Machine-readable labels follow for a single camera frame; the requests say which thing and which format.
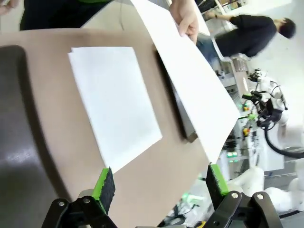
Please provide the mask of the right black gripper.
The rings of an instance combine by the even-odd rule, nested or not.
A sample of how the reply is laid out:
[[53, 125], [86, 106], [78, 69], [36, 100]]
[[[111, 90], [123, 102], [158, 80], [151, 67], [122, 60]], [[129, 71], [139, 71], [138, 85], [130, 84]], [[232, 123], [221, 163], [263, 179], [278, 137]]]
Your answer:
[[248, 123], [257, 124], [260, 128], [272, 128], [282, 119], [285, 100], [282, 99], [281, 94], [273, 95], [253, 90], [249, 94], [242, 95], [242, 98], [256, 102], [257, 114], [248, 114]]

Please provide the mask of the person's right hand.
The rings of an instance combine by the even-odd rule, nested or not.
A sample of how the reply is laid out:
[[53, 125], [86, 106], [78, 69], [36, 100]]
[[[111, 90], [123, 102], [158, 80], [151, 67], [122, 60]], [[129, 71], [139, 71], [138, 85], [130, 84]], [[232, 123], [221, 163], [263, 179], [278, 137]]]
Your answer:
[[0, 15], [3, 16], [9, 13], [12, 9], [16, 7], [18, 1], [15, 0], [1, 0], [0, 1]]

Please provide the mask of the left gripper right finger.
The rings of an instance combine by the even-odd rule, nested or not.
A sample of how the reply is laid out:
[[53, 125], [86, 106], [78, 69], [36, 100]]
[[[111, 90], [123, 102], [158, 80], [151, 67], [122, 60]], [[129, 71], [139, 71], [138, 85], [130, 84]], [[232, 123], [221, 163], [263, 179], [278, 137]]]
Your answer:
[[255, 192], [251, 197], [238, 191], [229, 191], [216, 164], [209, 164], [206, 185], [214, 213], [205, 224], [207, 228], [228, 228], [234, 220], [242, 221], [247, 228], [281, 228], [280, 217], [265, 192]]

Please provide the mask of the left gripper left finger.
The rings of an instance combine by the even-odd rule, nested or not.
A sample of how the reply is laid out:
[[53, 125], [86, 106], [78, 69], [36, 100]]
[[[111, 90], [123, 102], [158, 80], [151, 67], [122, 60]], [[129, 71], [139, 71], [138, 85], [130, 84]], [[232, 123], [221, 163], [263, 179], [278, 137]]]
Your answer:
[[48, 228], [115, 228], [108, 216], [115, 193], [113, 173], [104, 168], [90, 195], [77, 198], [55, 199], [47, 212]]

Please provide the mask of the person's left hand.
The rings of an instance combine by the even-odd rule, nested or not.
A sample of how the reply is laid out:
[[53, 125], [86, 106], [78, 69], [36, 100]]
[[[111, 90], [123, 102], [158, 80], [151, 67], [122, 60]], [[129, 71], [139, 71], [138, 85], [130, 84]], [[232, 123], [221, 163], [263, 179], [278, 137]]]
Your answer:
[[178, 25], [178, 32], [181, 36], [188, 36], [196, 44], [199, 23], [194, 9], [193, 0], [173, 0], [169, 6], [169, 11]]

